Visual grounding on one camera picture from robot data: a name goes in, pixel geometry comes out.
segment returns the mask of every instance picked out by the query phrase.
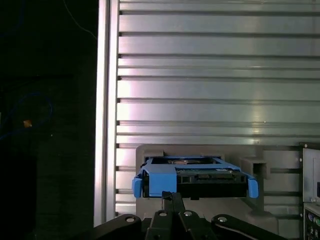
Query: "metal bolt head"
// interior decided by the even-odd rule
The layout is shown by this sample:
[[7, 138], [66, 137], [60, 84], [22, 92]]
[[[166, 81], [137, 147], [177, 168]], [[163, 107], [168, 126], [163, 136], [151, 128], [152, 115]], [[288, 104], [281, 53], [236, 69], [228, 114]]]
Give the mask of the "metal bolt head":
[[228, 220], [224, 216], [220, 216], [220, 217], [218, 217], [218, 221], [221, 223], [225, 223]]
[[135, 221], [135, 219], [134, 219], [133, 217], [128, 217], [128, 218], [126, 219], [126, 221], [127, 221], [128, 223], [132, 223], [132, 222]]
[[185, 216], [187, 216], [187, 217], [190, 217], [190, 216], [192, 215], [192, 212], [190, 212], [190, 211], [185, 211], [183, 214], [184, 214]]

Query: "screw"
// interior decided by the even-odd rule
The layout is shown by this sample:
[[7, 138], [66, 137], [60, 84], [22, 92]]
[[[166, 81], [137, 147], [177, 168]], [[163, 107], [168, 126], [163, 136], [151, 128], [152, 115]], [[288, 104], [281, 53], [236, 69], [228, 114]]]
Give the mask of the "screw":
[[128, 218], [126, 219], [126, 221], [127, 221], [128, 223], [132, 223], [133, 221], [135, 221], [135, 219], [134, 219], [133, 217], [128, 217]]
[[225, 223], [227, 221], [227, 219], [224, 216], [220, 216], [220, 217], [218, 217], [218, 221], [221, 223]]
[[190, 217], [192, 215], [192, 212], [190, 211], [185, 211], [184, 212], [184, 215], [187, 216], [187, 217]]

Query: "dark background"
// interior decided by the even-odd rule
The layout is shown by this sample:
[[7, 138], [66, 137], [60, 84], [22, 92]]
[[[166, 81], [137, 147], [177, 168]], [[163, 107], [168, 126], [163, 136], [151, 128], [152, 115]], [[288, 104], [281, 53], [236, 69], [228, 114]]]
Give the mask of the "dark background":
[[[98, 0], [65, 2], [97, 36]], [[37, 128], [50, 108], [31, 96], [0, 130], [35, 127], [0, 140], [1, 195], [18, 224], [10, 239], [63, 240], [93, 227], [96, 67], [97, 40], [63, 0], [0, 1], [1, 122], [30, 93], [53, 107]]]

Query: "corrugated metal wall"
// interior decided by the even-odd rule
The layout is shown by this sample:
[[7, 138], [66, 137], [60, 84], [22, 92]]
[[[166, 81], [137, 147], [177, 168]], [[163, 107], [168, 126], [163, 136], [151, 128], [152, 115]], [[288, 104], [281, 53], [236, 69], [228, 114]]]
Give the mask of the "corrugated metal wall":
[[[116, 208], [141, 144], [296, 146], [320, 141], [320, 1], [119, 3]], [[297, 151], [264, 151], [265, 209], [299, 237]]]

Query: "blue cable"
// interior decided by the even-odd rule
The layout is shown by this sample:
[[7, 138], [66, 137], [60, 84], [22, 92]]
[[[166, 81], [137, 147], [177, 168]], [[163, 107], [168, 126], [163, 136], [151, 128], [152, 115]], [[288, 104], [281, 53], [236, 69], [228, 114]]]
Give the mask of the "blue cable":
[[11, 34], [14, 34], [23, 24], [24, 18], [25, 18], [25, 10], [26, 10], [26, 0], [21, 0], [21, 8], [20, 8], [20, 13], [19, 13], [19, 18], [18, 18], [18, 23], [16, 24], [15, 27], [13, 27], [11, 30], [8, 32], [0, 34], [0, 38], [7, 37]]
[[43, 97], [47, 101], [47, 103], [49, 104], [49, 107], [50, 107], [49, 115], [45, 119], [43, 119], [41, 122], [39, 122], [38, 124], [36, 124], [32, 127], [20, 128], [18, 130], [14, 130], [14, 131], [8, 132], [8, 133], [0, 136], [0, 141], [8, 136], [16, 135], [16, 134], [22, 133], [27, 130], [39, 128], [40, 126], [42, 126], [44, 123], [46, 123], [47, 121], [49, 121], [51, 119], [54, 108], [53, 108], [53, 105], [52, 105], [50, 99], [47, 96], [45, 96], [39, 92], [33, 92], [33, 93], [29, 93], [29, 94], [25, 95], [15, 104], [15, 106], [12, 108], [12, 110], [9, 112], [9, 114], [6, 116], [6, 118], [3, 120], [3, 123], [0, 125], [0, 130], [3, 128], [3, 126], [9, 120], [9, 118], [15, 113], [15, 111], [18, 109], [19, 105], [21, 103], [23, 103], [27, 98], [30, 98], [30, 97]]

